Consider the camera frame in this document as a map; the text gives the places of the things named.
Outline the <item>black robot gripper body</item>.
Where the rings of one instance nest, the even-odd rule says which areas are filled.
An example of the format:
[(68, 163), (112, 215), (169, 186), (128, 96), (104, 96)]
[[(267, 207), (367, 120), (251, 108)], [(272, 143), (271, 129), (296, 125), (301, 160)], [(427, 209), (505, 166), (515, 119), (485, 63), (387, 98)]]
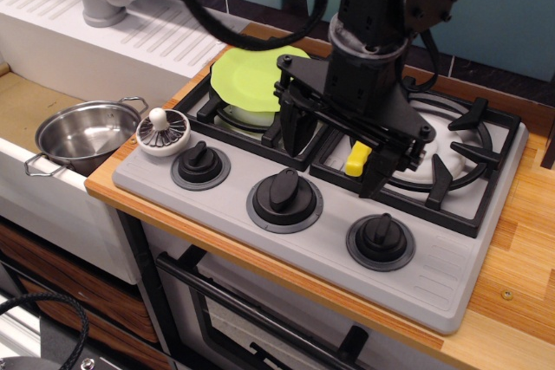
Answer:
[(330, 26), (330, 57), (315, 61), (281, 55), (276, 83), (283, 96), (331, 127), (369, 146), (396, 148), (397, 171), (414, 171), (434, 129), (408, 103), (416, 87), (402, 79), (403, 61), (412, 37), (403, 32), (375, 35), (351, 31), (342, 23)]

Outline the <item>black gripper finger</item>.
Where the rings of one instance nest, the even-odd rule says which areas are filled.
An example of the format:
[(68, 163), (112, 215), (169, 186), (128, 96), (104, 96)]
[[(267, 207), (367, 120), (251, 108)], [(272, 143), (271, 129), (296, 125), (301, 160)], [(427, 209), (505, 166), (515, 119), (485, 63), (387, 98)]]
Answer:
[(283, 96), (279, 120), (284, 149), (291, 157), (296, 157), (310, 143), (317, 128), (317, 118), (297, 107), (291, 97)]
[(391, 146), (373, 150), (366, 163), (359, 197), (373, 198), (392, 177), (400, 158), (400, 152)]

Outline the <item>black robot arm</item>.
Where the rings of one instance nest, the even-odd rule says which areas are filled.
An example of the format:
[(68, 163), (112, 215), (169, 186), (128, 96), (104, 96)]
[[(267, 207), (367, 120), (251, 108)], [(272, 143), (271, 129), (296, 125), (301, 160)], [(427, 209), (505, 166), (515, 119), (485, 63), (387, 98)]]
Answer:
[(329, 26), (325, 61), (283, 55), (276, 85), (284, 149), (298, 155), (318, 122), (367, 145), (363, 198), (372, 198), (395, 172), (415, 170), (434, 129), (409, 104), (418, 90), (404, 81), (408, 47), (430, 39), (457, 0), (341, 0)]

